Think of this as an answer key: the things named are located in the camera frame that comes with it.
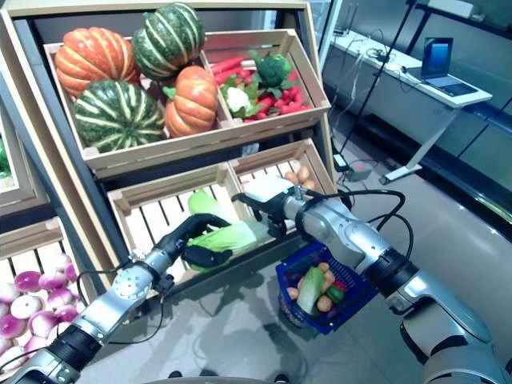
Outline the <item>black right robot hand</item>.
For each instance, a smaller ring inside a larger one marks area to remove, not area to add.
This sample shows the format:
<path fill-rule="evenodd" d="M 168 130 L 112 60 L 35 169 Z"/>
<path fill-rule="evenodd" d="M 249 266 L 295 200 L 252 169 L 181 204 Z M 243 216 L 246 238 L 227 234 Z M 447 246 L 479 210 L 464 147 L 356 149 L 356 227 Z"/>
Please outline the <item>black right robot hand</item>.
<path fill-rule="evenodd" d="M 231 201 L 247 205 L 258 221 L 263 219 L 263 215 L 275 221 L 284 221 L 285 203 L 294 187 L 295 184 L 285 178 L 267 175 L 250 180 L 244 191 L 233 195 Z"/>

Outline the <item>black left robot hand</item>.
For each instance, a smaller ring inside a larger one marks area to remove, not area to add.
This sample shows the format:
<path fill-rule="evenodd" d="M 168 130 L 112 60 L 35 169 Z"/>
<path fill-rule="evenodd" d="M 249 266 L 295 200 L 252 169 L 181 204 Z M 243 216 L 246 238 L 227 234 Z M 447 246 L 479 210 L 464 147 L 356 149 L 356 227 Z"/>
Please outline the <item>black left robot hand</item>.
<path fill-rule="evenodd" d="M 216 268 L 228 261 L 233 254 L 231 250 L 213 251 L 204 246 L 188 244 L 189 240 L 202 235 L 208 226 L 223 228 L 230 226 L 230 223 L 214 214 L 194 214 L 163 236 L 154 248 L 163 251 L 172 262 L 181 256 L 191 266 L 206 270 Z"/>

